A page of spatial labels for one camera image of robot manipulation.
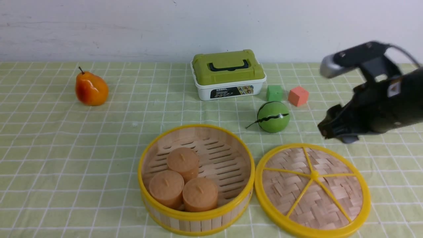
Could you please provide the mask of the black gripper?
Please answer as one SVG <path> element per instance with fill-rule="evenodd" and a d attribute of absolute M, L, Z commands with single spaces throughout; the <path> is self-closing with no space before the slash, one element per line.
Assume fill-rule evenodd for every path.
<path fill-rule="evenodd" d="M 324 139 L 351 144 L 359 140 L 358 134 L 383 134 L 421 123 L 422 83 L 422 68 L 418 68 L 372 85 L 356 86 L 350 102 L 329 108 L 318 129 Z"/>

